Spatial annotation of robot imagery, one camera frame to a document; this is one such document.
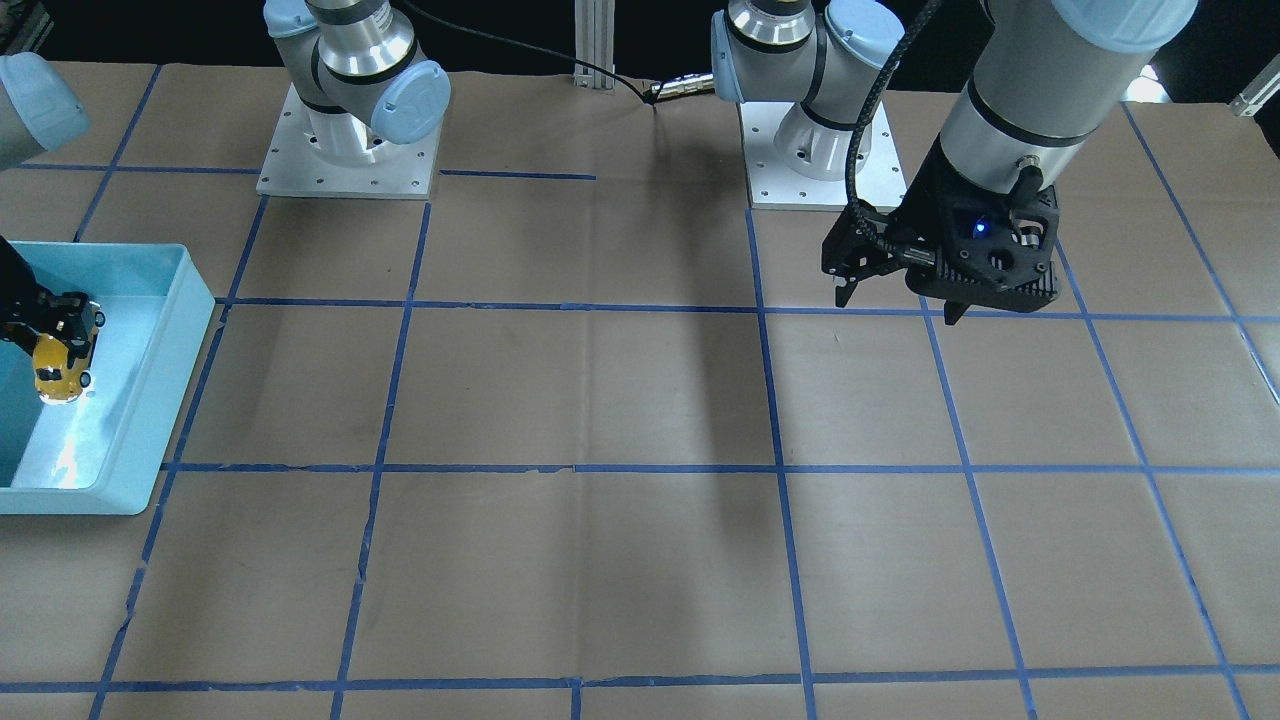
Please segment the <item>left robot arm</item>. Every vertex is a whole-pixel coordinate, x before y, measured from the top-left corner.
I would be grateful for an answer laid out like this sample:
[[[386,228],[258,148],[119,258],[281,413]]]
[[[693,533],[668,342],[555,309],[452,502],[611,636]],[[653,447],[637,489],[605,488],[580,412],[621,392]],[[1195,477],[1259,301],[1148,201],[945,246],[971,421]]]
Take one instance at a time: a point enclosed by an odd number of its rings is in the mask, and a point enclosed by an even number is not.
[[[937,14],[905,26],[878,1],[731,1],[710,23],[717,95],[790,102],[815,129],[849,135],[833,177],[844,208],[820,269],[845,307],[858,284],[905,274],[943,301],[1034,313],[1060,295],[1057,177],[1149,59],[1196,14],[1194,1],[987,1],[993,32],[900,205],[858,195],[858,150],[881,96]]]

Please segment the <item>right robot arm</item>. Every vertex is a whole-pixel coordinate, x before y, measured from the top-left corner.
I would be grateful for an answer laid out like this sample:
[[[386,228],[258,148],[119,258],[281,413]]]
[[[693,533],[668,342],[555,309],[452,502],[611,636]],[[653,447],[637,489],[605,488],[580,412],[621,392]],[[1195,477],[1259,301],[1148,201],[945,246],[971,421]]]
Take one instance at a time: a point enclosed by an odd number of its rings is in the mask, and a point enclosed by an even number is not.
[[[268,1],[262,17],[291,87],[256,190],[268,197],[425,200],[451,79],[389,1]],[[102,311],[56,293],[3,245],[3,340],[38,380],[90,368]]]

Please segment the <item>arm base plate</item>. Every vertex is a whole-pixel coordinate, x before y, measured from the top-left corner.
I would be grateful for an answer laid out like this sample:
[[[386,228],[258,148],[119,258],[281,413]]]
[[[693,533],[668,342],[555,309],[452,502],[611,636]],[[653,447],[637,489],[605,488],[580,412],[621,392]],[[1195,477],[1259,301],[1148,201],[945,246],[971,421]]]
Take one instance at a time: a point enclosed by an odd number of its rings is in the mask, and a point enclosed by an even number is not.
[[[351,114],[326,114],[289,87],[262,160],[257,193],[292,199],[429,200],[442,128],[388,143]]]
[[[850,131],[817,124],[796,102],[742,102],[739,115],[753,208],[838,211],[846,205]],[[858,197],[879,211],[895,209],[908,182],[882,106],[855,160]]]

